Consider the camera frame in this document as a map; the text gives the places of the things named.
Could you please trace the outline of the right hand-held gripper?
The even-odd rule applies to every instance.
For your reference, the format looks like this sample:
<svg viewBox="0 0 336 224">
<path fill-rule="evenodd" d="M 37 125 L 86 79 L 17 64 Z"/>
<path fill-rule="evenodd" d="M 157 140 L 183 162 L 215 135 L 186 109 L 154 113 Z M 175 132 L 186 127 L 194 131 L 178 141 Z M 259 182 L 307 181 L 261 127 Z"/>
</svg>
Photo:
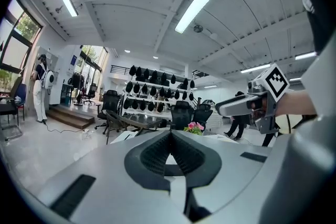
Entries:
<svg viewBox="0 0 336 224">
<path fill-rule="evenodd" d="M 221 116 L 252 113 L 252 120 L 261 134 L 275 133 L 277 103 L 289 88 L 289 81 L 277 64 L 272 64 L 248 82 L 247 93 L 219 102 L 215 109 Z"/>
</svg>

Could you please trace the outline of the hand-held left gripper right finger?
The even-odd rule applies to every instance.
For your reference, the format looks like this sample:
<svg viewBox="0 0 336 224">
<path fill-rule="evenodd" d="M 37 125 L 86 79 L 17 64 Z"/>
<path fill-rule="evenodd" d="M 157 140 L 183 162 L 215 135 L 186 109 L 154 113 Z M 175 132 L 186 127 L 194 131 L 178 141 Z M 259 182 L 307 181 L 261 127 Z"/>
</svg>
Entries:
<svg viewBox="0 0 336 224">
<path fill-rule="evenodd" d="M 267 171 L 271 147 L 221 141 L 172 130 L 172 144 L 191 156 L 196 169 L 187 174 L 206 185 L 187 190 L 186 213 L 172 223 L 260 223 L 263 204 L 271 188 Z"/>
</svg>

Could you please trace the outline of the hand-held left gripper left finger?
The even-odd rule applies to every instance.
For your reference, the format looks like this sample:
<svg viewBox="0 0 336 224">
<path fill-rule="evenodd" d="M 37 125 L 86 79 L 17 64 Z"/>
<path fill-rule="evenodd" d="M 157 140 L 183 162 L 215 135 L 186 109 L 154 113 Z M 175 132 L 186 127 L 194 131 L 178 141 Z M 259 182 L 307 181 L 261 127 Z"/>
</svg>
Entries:
<svg viewBox="0 0 336 224">
<path fill-rule="evenodd" d="M 38 200 L 71 224 L 189 224 L 168 191 L 143 188 L 124 165 L 128 151 L 165 134 L 96 148 L 50 178 Z"/>
</svg>

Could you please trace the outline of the person's right forearm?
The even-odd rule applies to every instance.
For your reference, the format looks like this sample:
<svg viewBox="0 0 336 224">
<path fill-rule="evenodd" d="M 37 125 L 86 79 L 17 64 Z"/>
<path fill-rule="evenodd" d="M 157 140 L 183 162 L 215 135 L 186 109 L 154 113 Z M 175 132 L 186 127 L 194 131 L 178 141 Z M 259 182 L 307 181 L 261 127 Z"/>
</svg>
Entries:
<svg viewBox="0 0 336 224">
<path fill-rule="evenodd" d="M 316 109 L 306 90 L 285 93 L 277 103 L 275 116 L 315 115 Z"/>
</svg>

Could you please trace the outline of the black mesh office chair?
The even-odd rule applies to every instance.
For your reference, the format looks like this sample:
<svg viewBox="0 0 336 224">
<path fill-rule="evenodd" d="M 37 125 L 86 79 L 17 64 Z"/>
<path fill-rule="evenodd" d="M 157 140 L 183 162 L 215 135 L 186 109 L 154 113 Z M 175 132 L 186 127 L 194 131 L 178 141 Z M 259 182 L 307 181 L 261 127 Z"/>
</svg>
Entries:
<svg viewBox="0 0 336 224">
<path fill-rule="evenodd" d="M 200 104 L 194 111 L 193 122 L 199 123 L 202 127 L 206 128 L 206 122 L 212 113 L 213 110 L 210 104 Z"/>
<path fill-rule="evenodd" d="M 171 129 L 184 130 L 192 121 L 194 109 L 186 101 L 177 101 L 171 106 L 172 123 Z"/>
<path fill-rule="evenodd" d="M 115 112 L 116 114 L 118 114 L 118 106 L 119 106 L 119 102 L 120 102 L 120 96 L 118 95 L 118 93 L 115 90 L 108 90 L 104 95 L 103 95 L 103 105 L 101 110 L 98 112 L 97 118 L 100 120 L 105 120 L 105 124 L 100 124 L 94 127 L 94 129 L 96 130 L 98 127 L 101 126 L 105 126 L 105 130 L 103 132 L 103 134 L 105 134 L 107 136 L 107 130 L 108 130 L 108 126 L 107 126 L 107 117 L 105 115 L 105 110 L 111 110 L 113 112 Z"/>
</svg>

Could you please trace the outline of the pink flowers in pot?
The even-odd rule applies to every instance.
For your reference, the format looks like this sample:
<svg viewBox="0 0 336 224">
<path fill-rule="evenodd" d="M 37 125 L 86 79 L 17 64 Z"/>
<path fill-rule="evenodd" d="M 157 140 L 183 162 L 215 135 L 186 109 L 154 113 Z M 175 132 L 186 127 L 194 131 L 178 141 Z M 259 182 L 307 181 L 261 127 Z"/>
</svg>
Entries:
<svg viewBox="0 0 336 224">
<path fill-rule="evenodd" d="M 183 131 L 202 136 L 204 127 L 198 122 L 191 122 L 183 129 Z"/>
</svg>

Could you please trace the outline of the white mat with black outline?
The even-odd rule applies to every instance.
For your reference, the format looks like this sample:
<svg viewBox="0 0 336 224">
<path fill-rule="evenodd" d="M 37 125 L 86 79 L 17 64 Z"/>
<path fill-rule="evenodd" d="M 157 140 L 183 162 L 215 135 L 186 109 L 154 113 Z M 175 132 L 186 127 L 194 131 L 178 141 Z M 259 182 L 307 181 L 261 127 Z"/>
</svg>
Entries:
<svg viewBox="0 0 336 224">
<path fill-rule="evenodd" d="M 127 139 L 131 139 L 137 135 L 138 132 L 124 131 L 118 137 L 116 137 L 110 144 L 121 142 Z"/>
</svg>

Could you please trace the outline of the wicker glass-top table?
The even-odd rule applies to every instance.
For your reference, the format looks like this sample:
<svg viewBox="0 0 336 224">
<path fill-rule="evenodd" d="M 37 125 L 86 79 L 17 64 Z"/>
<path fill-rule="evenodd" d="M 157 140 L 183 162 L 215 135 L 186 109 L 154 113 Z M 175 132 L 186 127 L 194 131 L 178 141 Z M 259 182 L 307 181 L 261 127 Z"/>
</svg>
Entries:
<svg viewBox="0 0 336 224">
<path fill-rule="evenodd" d="M 155 132 L 163 120 L 163 118 L 145 114 L 128 114 L 121 116 L 122 122 L 135 127 L 133 131 L 136 132 L 136 136 L 148 132 Z"/>
</svg>

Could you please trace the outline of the wooden step platform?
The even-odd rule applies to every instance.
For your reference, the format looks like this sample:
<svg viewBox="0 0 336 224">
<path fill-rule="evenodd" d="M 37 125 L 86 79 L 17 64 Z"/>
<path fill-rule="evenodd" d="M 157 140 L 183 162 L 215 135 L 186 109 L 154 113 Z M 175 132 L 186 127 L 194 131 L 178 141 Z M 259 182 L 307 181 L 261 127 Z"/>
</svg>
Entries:
<svg viewBox="0 0 336 224">
<path fill-rule="evenodd" d="M 52 106 L 46 111 L 49 118 L 57 120 L 71 127 L 84 130 L 88 126 L 95 123 L 95 117 L 83 113 L 78 113 L 67 109 L 64 106 Z"/>
</svg>

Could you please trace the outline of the white round backpack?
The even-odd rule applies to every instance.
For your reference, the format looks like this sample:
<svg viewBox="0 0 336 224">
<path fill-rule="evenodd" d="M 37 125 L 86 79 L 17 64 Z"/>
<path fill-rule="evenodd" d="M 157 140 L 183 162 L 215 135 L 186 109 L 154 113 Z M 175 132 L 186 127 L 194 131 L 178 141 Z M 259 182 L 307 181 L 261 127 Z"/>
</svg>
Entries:
<svg viewBox="0 0 336 224">
<path fill-rule="evenodd" d="M 54 82 L 54 73 L 51 70 L 47 70 L 44 73 L 44 77 L 43 77 L 43 86 L 45 88 L 51 88 L 53 86 L 53 82 Z"/>
</svg>

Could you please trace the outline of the dark blue visitor chair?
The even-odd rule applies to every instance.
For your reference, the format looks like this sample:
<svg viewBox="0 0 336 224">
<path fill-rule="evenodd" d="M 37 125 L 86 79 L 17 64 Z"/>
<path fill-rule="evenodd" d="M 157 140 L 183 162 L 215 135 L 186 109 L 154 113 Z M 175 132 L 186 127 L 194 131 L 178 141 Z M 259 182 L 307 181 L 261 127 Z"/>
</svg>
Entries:
<svg viewBox="0 0 336 224">
<path fill-rule="evenodd" d="M 9 116 L 17 118 L 17 126 L 19 126 L 19 112 L 22 112 L 23 120 L 25 120 L 25 103 L 27 97 L 27 87 L 25 84 L 19 84 L 13 97 L 9 95 L 0 95 L 0 116 L 6 115 L 9 123 Z"/>
</svg>

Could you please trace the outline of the person's black shirt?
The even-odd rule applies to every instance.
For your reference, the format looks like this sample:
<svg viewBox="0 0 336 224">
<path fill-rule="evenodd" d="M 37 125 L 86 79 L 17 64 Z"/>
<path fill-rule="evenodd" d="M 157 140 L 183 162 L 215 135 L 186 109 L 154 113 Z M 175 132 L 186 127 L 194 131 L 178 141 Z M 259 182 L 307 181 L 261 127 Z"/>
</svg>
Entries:
<svg viewBox="0 0 336 224">
<path fill-rule="evenodd" d="M 302 3 L 312 29 L 314 50 L 319 55 L 332 36 L 336 22 L 325 0 L 302 0 Z"/>
</svg>

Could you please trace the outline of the black-framed window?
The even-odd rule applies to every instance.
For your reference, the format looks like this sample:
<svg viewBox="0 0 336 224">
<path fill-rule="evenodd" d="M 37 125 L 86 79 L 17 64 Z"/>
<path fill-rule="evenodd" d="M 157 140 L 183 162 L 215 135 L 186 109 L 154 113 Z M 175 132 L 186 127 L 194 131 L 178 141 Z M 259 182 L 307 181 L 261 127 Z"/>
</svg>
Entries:
<svg viewBox="0 0 336 224">
<path fill-rule="evenodd" d="M 11 0 L 0 19 L 0 69 L 23 72 L 42 28 L 19 0 Z"/>
</svg>

